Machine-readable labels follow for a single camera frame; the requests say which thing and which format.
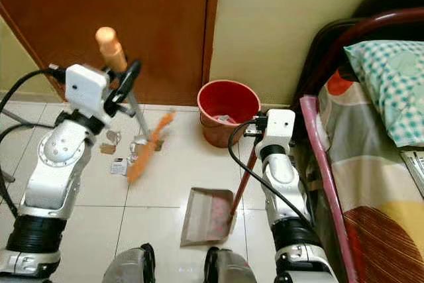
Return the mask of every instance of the brown wooden door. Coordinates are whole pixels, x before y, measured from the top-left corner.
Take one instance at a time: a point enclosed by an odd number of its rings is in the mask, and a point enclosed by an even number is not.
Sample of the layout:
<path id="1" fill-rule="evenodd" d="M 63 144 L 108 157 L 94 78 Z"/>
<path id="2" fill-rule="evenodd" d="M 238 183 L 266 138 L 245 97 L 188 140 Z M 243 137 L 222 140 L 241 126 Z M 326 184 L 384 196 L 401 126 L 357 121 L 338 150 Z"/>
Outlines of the brown wooden door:
<path id="1" fill-rule="evenodd" d="M 0 0 L 1 14 L 40 66 L 103 65 L 94 39 L 113 27 L 143 61 L 143 103 L 194 105 L 202 84 L 207 0 Z"/>

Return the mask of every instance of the mattress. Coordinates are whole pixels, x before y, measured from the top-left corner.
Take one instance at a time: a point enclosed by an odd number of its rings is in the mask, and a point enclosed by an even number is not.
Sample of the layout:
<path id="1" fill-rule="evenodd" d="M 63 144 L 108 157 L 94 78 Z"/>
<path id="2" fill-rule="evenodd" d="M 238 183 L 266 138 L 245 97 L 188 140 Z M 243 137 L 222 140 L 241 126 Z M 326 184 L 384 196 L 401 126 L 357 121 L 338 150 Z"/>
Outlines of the mattress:
<path id="1" fill-rule="evenodd" d="M 301 107 L 348 281 L 424 282 L 423 198 L 362 86 L 339 68 Z"/>

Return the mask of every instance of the pillow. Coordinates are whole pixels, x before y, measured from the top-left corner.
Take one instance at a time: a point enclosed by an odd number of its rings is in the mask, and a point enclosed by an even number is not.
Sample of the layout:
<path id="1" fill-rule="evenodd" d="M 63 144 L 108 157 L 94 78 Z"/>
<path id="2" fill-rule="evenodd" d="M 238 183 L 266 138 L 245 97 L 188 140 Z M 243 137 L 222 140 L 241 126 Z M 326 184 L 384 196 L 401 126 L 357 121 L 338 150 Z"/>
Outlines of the pillow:
<path id="1" fill-rule="evenodd" d="M 424 142 L 424 42 L 376 40 L 344 48 L 398 147 Z"/>

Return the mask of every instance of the floor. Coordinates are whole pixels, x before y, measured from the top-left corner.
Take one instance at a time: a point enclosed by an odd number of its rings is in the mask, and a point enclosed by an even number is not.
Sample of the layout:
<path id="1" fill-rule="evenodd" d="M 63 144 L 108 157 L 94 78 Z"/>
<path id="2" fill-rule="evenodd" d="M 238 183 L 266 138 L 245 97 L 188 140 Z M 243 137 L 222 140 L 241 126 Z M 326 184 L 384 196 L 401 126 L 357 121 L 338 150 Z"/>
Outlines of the floor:
<path id="1" fill-rule="evenodd" d="M 10 102 L 8 110 L 39 123 L 52 124 L 66 104 Z M 142 105 L 149 127 L 154 127 L 170 107 Z M 201 135 L 196 107 L 173 107 L 177 115 L 168 129 L 160 152 L 155 153 L 136 184 L 110 173 L 114 158 L 127 157 L 129 143 L 138 134 L 135 119 L 119 113 L 111 129 L 122 140 L 114 155 L 101 154 L 107 142 L 105 131 L 97 138 L 90 163 L 81 176 L 81 190 L 61 244 L 62 261 L 53 274 L 55 282 L 100 282 L 117 253 L 149 242 L 156 253 L 157 282 L 203 280 L 203 262 L 208 247 L 180 248 L 180 235 L 191 187 L 226 188 L 234 193 L 241 171 L 226 149 L 209 145 Z M 0 131 L 13 125 L 0 116 Z M 0 147 L 0 163 L 16 181 L 9 185 L 19 203 L 36 164 L 36 148 L 46 129 L 35 128 L 10 134 Z M 235 150 L 247 161 L 252 140 L 242 138 Z M 13 228 L 7 206 L 0 204 L 0 247 Z M 251 180 L 244 193 L 237 221 L 227 242 L 221 245 L 244 256 L 259 283 L 275 277 L 274 245 L 264 210 L 264 195 Z"/>

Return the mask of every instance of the bedsheet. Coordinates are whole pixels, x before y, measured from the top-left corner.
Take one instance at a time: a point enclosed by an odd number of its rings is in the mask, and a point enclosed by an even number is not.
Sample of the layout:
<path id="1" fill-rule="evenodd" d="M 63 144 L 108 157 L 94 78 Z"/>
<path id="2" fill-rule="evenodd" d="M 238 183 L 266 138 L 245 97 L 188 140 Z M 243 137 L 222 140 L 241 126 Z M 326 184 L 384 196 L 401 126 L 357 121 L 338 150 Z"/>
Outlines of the bedsheet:
<path id="1" fill-rule="evenodd" d="M 424 203 L 361 85 L 337 70 L 319 92 L 327 156 L 359 282 L 424 282 Z"/>

